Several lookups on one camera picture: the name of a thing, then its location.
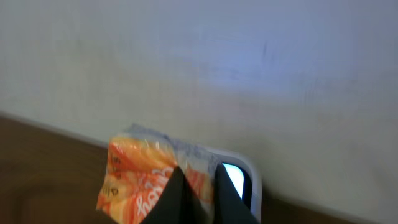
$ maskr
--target snack package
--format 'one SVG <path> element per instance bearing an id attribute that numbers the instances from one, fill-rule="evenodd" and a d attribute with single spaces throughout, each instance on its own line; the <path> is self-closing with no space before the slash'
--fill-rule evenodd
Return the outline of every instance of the snack package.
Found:
<path id="1" fill-rule="evenodd" d="M 118 223 L 140 223 L 159 200 L 175 167 L 213 222 L 213 179 L 221 163 L 206 149 L 133 125 L 112 138 L 96 208 Z"/>

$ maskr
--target white wall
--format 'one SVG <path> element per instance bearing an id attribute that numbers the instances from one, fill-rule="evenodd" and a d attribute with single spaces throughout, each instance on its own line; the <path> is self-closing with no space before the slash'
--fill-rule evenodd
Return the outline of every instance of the white wall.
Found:
<path id="1" fill-rule="evenodd" d="M 102 141 L 141 123 L 398 220 L 397 1 L 3 0 L 0 75 L 1 111 Z"/>

